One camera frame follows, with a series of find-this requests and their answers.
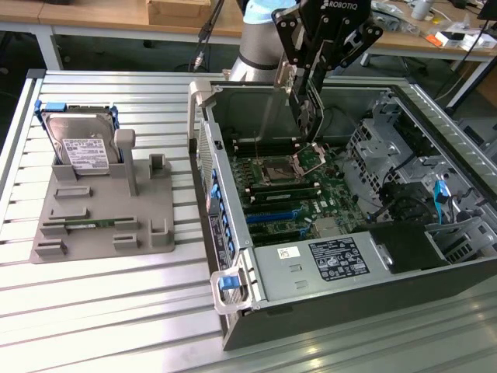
lab floor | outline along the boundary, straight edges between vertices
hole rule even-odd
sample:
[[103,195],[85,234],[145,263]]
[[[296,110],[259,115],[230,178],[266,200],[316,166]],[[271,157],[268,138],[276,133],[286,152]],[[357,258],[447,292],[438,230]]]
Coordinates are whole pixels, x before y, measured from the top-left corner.
[[[186,71],[195,47],[195,44],[189,43],[154,42],[153,48],[145,48],[142,40],[60,36],[57,37],[57,45],[61,56],[69,58],[64,62],[65,69],[101,71]],[[210,71],[221,72],[222,68],[230,68],[237,55],[237,46],[212,45]],[[427,63],[427,74],[419,70],[421,65],[417,61],[408,59],[410,75],[428,94],[435,95],[451,74],[449,65],[440,60],[423,62]],[[0,60],[0,68],[9,70],[7,75],[0,75],[0,143],[3,145],[28,69],[45,66],[36,41],[24,35],[8,45]],[[406,70],[399,58],[383,56],[372,58],[367,68],[363,68],[357,60],[343,74],[402,77],[406,76]],[[457,76],[454,76],[444,92],[456,80]],[[441,106],[448,103],[451,96],[441,100]],[[454,115],[455,119],[462,117],[497,117],[497,109],[478,92],[473,92]]]

white label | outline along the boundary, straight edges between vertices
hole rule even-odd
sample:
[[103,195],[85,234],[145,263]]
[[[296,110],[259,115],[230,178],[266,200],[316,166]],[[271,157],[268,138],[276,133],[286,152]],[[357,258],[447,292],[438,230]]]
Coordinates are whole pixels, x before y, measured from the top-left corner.
[[316,212],[319,214],[321,212],[321,208],[319,208],[318,202],[314,201],[312,204],[314,205]]
[[291,194],[281,194],[279,196],[269,196],[266,198],[266,200],[286,200],[290,197],[292,197]]
[[96,224],[77,224],[77,225],[68,225],[66,229],[92,229],[96,228]]
[[280,256],[280,259],[288,259],[295,258],[297,256],[300,256],[301,254],[298,252],[298,247],[291,246],[278,249],[278,255]]
[[101,138],[65,138],[64,147],[74,169],[108,169],[106,147]]

barcode sticker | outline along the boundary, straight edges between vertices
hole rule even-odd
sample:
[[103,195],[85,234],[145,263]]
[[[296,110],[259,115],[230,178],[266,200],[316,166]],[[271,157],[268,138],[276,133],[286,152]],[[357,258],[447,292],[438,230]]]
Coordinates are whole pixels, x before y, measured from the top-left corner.
[[65,138],[64,147],[74,169],[108,169],[106,147],[101,138]]

cardboard box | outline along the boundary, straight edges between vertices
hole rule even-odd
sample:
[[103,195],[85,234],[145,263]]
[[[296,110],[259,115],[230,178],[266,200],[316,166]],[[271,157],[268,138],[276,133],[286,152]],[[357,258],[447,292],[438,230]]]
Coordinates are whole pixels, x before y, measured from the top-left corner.
[[148,23],[202,27],[211,13],[210,0],[146,0]]
[[[474,42],[477,40],[477,38],[478,38],[477,34],[465,35],[463,41],[461,42],[461,48],[463,48],[465,51],[468,51],[471,48],[471,46],[474,44]],[[495,40],[487,33],[483,33],[478,39],[478,42],[474,46],[473,50],[480,48],[493,49],[496,44],[497,40]]]
[[464,34],[439,31],[436,33],[435,37],[442,43],[442,47],[457,48],[463,40]]

green circuit board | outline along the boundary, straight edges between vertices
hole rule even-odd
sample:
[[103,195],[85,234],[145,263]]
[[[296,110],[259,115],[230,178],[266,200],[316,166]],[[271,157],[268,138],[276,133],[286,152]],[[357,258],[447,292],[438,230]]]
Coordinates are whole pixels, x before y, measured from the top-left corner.
[[[347,234],[365,222],[331,149],[302,148],[297,164],[292,155],[230,155],[255,246]],[[282,219],[263,221],[268,216]]]

